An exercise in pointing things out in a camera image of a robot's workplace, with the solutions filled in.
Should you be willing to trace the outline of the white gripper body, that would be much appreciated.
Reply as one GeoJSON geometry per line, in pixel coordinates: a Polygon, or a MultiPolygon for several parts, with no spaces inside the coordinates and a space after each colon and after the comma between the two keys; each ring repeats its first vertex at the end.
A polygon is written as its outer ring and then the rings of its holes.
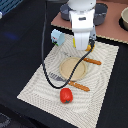
{"type": "Polygon", "coordinates": [[[77,50],[86,50],[89,40],[96,39],[95,25],[93,23],[94,13],[94,9],[84,12],[69,12],[77,50]]]}

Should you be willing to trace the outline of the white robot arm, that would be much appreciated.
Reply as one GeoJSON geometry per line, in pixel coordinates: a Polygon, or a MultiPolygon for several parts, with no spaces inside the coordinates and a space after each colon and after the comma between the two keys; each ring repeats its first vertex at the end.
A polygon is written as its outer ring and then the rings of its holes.
{"type": "Polygon", "coordinates": [[[93,18],[96,0],[69,0],[71,8],[69,19],[74,33],[77,50],[86,50],[90,32],[93,30],[93,18]]]}

